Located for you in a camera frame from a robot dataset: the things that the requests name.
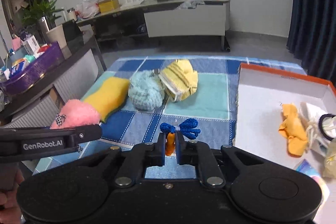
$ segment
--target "yellow box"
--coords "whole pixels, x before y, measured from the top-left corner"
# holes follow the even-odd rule
[[[120,8],[118,0],[103,0],[101,2],[98,2],[98,6],[101,13],[106,13]]]

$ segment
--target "checkered tablecloth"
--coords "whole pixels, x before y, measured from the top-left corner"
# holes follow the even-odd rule
[[[167,98],[162,107],[154,111],[139,111],[127,100],[126,105],[112,114],[102,124],[103,138],[99,141],[81,144],[81,153],[72,153],[41,159],[35,173],[74,161],[119,145],[129,150],[133,145],[142,142],[156,142],[161,123],[172,124],[183,122],[187,118],[198,120],[201,134],[198,140],[207,143],[211,148],[219,149],[221,145],[231,144],[235,137],[238,91],[238,68],[240,63],[288,70],[300,74],[305,71],[297,64],[260,60],[243,57],[215,56],[162,56],[118,59],[90,88],[87,97],[97,91],[104,80],[116,76],[130,78],[135,72],[164,68],[175,59],[189,59],[194,70],[198,71],[199,83],[197,92],[182,102],[173,103]],[[166,157],[164,167],[147,168],[147,178],[191,178],[195,177],[192,166],[178,166],[176,158]]]

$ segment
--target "human hand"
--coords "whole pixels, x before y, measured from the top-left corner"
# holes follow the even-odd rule
[[[2,224],[20,224],[21,210],[16,202],[16,192],[19,185],[24,181],[21,170],[18,170],[15,176],[14,188],[5,193],[0,192],[0,206],[4,210],[0,211],[0,223]]]

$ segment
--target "blue curtain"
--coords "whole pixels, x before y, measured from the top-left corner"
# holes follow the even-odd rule
[[[287,48],[309,75],[336,82],[336,0],[293,0]]]

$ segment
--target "purple tray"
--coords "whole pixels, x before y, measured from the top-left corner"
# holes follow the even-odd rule
[[[53,42],[44,54],[31,62],[21,73],[14,75],[6,82],[0,82],[5,95],[15,96],[31,88],[44,74],[64,60],[61,48]]]

